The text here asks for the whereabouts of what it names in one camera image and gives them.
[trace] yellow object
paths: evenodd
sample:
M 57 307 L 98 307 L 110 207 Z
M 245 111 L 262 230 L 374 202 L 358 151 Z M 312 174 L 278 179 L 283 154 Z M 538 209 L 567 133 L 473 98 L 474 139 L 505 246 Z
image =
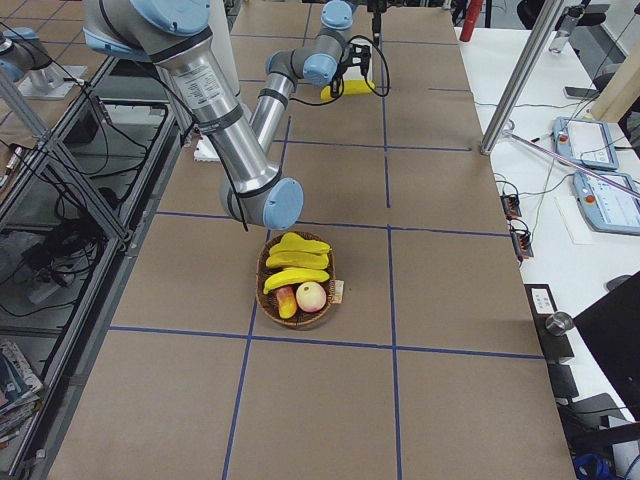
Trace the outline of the yellow object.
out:
M 307 252 L 307 253 L 329 253 L 331 247 L 328 243 L 320 240 L 305 240 L 297 233 L 287 232 L 282 236 L 279 243 L 269 249 L 269 255 L 279 252 Z
M 277 289 L 276 300 L 278 301 L 278 315 L 281 319 L 291 318 L 298 311 L 298 302 L 291 286 L 287 285 Z
M 366 93 L 372 93 L 371 88 L 376 88 L 376 85 L 373 82 L 369 82 L 369 85 L 371 85 L 371 88 L 369 88 L 369 85 L 367 85 L 367 82 L 365 82 L 364 79 L 344 80 L 342 83 L 344 84 L 344 92 L 342 92 L 342 95 L 363 95 Z M 331 87 L 327 86 L 322 89 L 320 92 L 320 99 L 323 102 L 332 100 Z
M 301 267 L 323 270 L 329 266 L 329 256 L 326 253 L 316 255 L 307 252 L 278 252 L 267 258 L 269 268 Z
M 314 270 L 312 268 L 290 268 L 278 273 L 274 273 L 264 282 L 263 292 L 266 295 L 272 290 L 304 282 L 326 282 L 329 280 L 329 274 L 324 270 Z

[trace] water bottle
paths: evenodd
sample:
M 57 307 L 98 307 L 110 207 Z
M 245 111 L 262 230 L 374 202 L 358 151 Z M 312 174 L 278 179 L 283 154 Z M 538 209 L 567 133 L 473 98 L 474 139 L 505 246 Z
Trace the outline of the water bottle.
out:
M 555 38 L 549 46 L 549 51 L 551 53 L 557 54 L 562 52 L 562 49 L 569 41 L 569 37 L 571 36 L 573 29 L 578 25 L 582 15 L 584 15 L 584 7 L 582 5 L 569 8 L 567 14 L 562 20 L 562 23 L 560 24 L 560 28 L 558 28 Z

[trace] blue grid line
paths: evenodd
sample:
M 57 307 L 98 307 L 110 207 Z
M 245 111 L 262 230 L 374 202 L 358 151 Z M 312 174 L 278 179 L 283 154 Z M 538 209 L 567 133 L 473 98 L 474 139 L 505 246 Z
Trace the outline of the blue grid line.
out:
M 485 352 L 483 350 L 459 350 L 450 348 L 432 348 L 432 347 L 411 347 L 407 345 L 398 345 L 396 350 L 402 352 L 422 352 L 422 353 L 445 353 L 448 355 L 471 355 L 474 357 L 498 357 L 498 358 L 517 358 L 520 360 L 544 360 L 542 355 L 532 355 L 526 353 L 509 353 L 509 352 Z
M 427 90 L 431 90 L 434 92 L 464 92 L 464 93 L 471 93 L 471 90 L 469 90 L 468 88 L 433 88 L 433 87 L 429 87 L 427 88 Z
M 277 38 L 281 40 L 304 40 L 304 37 L 294 37 L 288 35 L 266 35 L 266 34 L 256 34 L 256 33 L 232 33 L 231 37 L 241 37 L 241 38 Z
M 304 26 L 304 33 L 303 38 L 302 38 L 302 46 L 304 47 L 305 43 L 307 42 L 307 33 L 309 33 L 309 23 L 311 22 L 311 7 L 313 6 L 312 3 L 309 4 L 309 9 L 307 10 L 307 23 Z
M 271 230 L 267 230 L 265 243 L 269 241 Z M 249 323 L 249 332 L 247 333 L 247 343 L 244 348 L 244 356 L 242 357 L 242 368 L 240 369 L 240 380 L 238 380 L 238 391 L 236 393 L 236 401 L 233 407 L 233 416 L 231 417 L 231 426 L 229 427 L 229 439 L 227 440 L 227 451 L 224 457 L 224 467 L 222 469 L 222 480 L 226 480 L 229 475 L 229 464 L 231 463 L 231 452 L 233 450 L 233 441 L 236 434 L 236 425 L 238 423 L 238 415 L 240 413 L 240 401 L 242 400 L 242 391 L 244 389 L 244 379 L 247 375 L 247 365 L 249 364 L 249 351 L 251 350 L 251 340 L 253 337 L 253 328 L 256 323 L 256 313 L 258 311 L 257 300 L 253 301 L 253 310 L 251 311 L 251 322 Z
M 167 212 L 158 211 L 157 215 L 175 216 L 175 217 L 193 217 L 193 218 L 209 218 L 213 220 L 233 220 L 226 215 L 209 215 L 204 213 L 188 213 L 188 212 Z M 446 235 L 470 235 L 477 237 L 499 237 L 509 238 L 508 233 L 496 233 L 496 232 L 477 232 L 473 230 L 446 230 L 441 228 L 426 228 L 426 227 L 395 227 L 393 225 L 367 225 L 358 223 L 333 223 L 333 222 L 311 222 L 299 220 L 296 225 L 316 225 L 319 227 L 339 227 L 339 228 L 363 228 L 372 230 L 387 230 L 391 229 L 398 232 L 429 232 L 429 233 L 443 233 Z
M 176 330 L 173 328 L 127 327 L 111 325 L 109 330 L 118 332 L 161 333 L 163 335 L 186 335 L 189 337 L 215 337 L 246 340 L 247 336 L 241 333 L 205 332 L 202 330 Z
M 373 229 L 373 230 L 386 230 L 387 227 L 383 227 L 381 225 L 365 225 L 365 224 L 357 224 L 357 223 L 325 223 L 325 222 L 307 222 L 299 220 L 296 222 L 299 225 L 317 225 L 319 227 L 342 227 L 342 228 L 365 228 L 365 229 Z
M 316 140 L 289 140 L 289 143 L 297 145 L 321 145 L 330 147 L 362 147 L 362 148 L 379 148 L 387 150 L 429 150 L 439 152 L 471 152 L 469 147 L 427 147 L 427 146 L 405 146 L 405 145 L 371 145 L 366 143 L 336 143 L 321 142 Z
M 364 342 L 343 342 L 340 340 L 315 340 L 312 338 L 272 337 L 268 335 L 254 335 L 253 340 L 260 340 L 263 342 L 275 342 L 275 343 L 300 343 L 305 345 L 323 345 L 323 346 L 329 346 L 329 347 L 364 348 L 367 350 L 393 350 L 393 347 L 391 345 L 384 345 L 379 343 L 364 343 Z
M 410 44 L 410 45 L 434 45 L 438 47 L 457 47 L 457 43 L 448 43 L 448 42 L 419 42 L 413 40 L 385 40 L 387 43 L 394 44 Z
M 402 435 L 400 426 L 400 387 L 398 382 L 398 352 L 396 332 L 396 300 L 393 281 L 393 245 L 391 227 L 387 225 L 387 251 L 389 259 L 389 304 L 391 308 L 391 358 L 393 363 L 393 406 L 396 429 L 396 479 L 402 480 Z
M 160 335 L 185 335 L 189 337 L 228 338 L 248 340 L 249 335 L 242 333 L 207 332 L 202 330 L 176 330 L 169 328 L 130 327 L 112 325 L 109 330 L 133 333 L 156 333 Z M 311 338 L 277 337 L 269 335 L 251 335 L 251 340 L 273 343 L 300 343 L 327 347 L 361 348 L 365 350 L 396 350 L 400 352 L 436 353 L 443 355 L 465 355 L 473 357 L 516 358 L 521 360 L 544 360 L 542 355 L 511 352 L 490 352 L 484 350 L 462 350 L 455 348 L 418 347 L 414 345 L 385 345 L 383 343 L 347 342 L 342 340 L 315 340 Z
M 474 235 L 478 237 L 504 237 L 504 238 L 510 237 L 508 233 L 475 232 L 473 230 L 446 230 L 441 228 L 391 227 L 391 230 L 396 230 L 399 232 L 430 232 L 430 233 L 445 233 L 449 235 Z
M 9 14 L 9 16 L 7 17 L 7 20 L 9 18 L 20 18 L 20 17 L 14 17 L 13 14 L 16 13 L 18 10 L 20 10 L 22 7 L 24 7 L 26 3 L 27 3 L 27 0 L 24 0 L 24 2 L 22 2 L 19 7 L 17 7 L 13 12 Z
M 389 158 L 384 156 L 384 186 L 387 201 L 387 208 L 391 208 L 391 187 L 389 186 Z

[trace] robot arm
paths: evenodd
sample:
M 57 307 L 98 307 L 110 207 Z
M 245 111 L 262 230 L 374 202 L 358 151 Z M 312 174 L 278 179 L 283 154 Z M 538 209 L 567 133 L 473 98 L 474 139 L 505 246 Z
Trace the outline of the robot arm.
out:
M 53 63 L 30 28 L 0 33 L 0 69 L 12 82 L 29 74 L 34 88 L 49 92 L 64 83 L 64 72 Z
M 326 85 L 338 67 L 355 7 L 342 0 L 330 4 L 323 10 L 325 28 L 314 47 L 269 59 L 266 86 L 251 123 L 211 53 L 208 0 L 85 0 L 84 31 L 94 50 L 150 60 L 171 75 L 227 170 L 220 200 L 231 216 L 287 229 L 302 211 L 302 187 L 282 178 L 265 152 L 298 79 Z

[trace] metal pole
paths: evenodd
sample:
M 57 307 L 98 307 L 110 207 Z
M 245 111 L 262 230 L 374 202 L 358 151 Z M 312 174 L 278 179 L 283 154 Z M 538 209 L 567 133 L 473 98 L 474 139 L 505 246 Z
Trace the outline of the metal pole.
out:
M 569 160 L 566 157 L 563 157 L 560 154 L 557 154 L 555 152 L 552 152 L 550 150 L 547 150 L 546 148 L 541 147 L 540 145 L 530 142 L 529 140 L 525 140 L 522 137 L 519 137 L 518 135 L 514 135 L 513 133 L 505 133 L 505 136 L 511 137 L 514 140 L 523 143 L 524 145 L 527 145 L 528 147 L 533 148 L 534 150 L 537 150 L 539 152 L 545 153 L 553 158 L 555 158 L 556 160 L 558 160 L 558 162 L 562 163 L 563 165 L 566 165 L 567 167 L 572 167 L 575 168 L 576 170 L 581 171 L 582 173 L 586 174 L 586 175 L 590 175 L 594 178 L 597 178 L 598 180 L 606 183 L 607 185 L 611 185 L 614 188 L 617 188 L 618 190 L 623 191 L 624 193 L 626 193 L 627 195 L 631 195 L 632 197 L 640 200 L 640 193 L 635 192 L 623 185 L 620 185 L 616 182 L 614 182 L 613 180 L 608 179 L 607 177 L 603 177 L 602 175 L 598 175 L 597 173 L 595 173 L 593 170 L 589 170 L 588 168 L 583 167 L 582 165 L 577 165 L 575 163 L 573 163 L 571 160 Z
M 563 7 L 563 0 L 547 0 L 544 3 L 533 30 L 529 34 L 527 44 L 518 59 L 516 68 L 513 70 L 502 98 L 498 103 L 498 108 L 493 114 L 493 118 L 491 118 L 487 131 L 482 138 L 480 152 L 483 155 L 489 155 L 498 141 L 498 137 L 502 133 L 502 129 L 509 119 L 509 115 L 511 115 L 511 111 L 518 101 L 529 75 L 531 75 L 531 71 L 538 61 L 538 57 L 540 57 L 544 49 L 549 34 L 553 31 Z

